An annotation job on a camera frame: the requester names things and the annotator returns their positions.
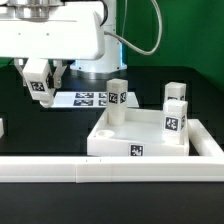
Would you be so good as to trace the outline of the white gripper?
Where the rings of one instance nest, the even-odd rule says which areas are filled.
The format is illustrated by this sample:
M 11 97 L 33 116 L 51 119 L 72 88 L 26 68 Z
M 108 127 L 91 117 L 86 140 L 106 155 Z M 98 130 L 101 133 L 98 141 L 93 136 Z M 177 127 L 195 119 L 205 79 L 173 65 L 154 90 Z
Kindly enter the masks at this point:
M 53 84 L 62 86 L 64 60 L 96 60 L 105 53 L 101 1 L 46 2 L 33 10 L 33 2 L 0 1 L 0 57 L 15 58 L 14 66 L 27 86 L 22 58 L 52 59 Z

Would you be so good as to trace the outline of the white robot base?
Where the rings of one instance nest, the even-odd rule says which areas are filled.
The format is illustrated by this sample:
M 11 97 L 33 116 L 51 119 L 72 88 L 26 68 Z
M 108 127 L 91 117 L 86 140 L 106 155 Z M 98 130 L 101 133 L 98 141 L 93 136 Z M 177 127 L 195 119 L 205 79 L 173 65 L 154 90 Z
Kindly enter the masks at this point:
M 108 19 L 103 25 L 105 31 L 116 33 L 116 0 L 103 0 L 108 7 Z M 70 69 L 79 77 L 87 79 L 110 79 L 127 69 L 123 63 L 122 44 L 110 35 L 105 36 L 105 54 L 98 60 L 76 60 Z

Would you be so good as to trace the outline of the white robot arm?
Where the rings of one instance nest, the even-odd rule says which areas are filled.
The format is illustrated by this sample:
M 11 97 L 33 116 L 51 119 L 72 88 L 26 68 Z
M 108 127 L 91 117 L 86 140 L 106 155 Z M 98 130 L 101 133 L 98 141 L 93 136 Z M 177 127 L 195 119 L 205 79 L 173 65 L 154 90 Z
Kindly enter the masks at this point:
M 52 60 L 59 88 L 65 61 L 104 55 L 107 17 L 102 1 L 0 0 L 0 58 Z

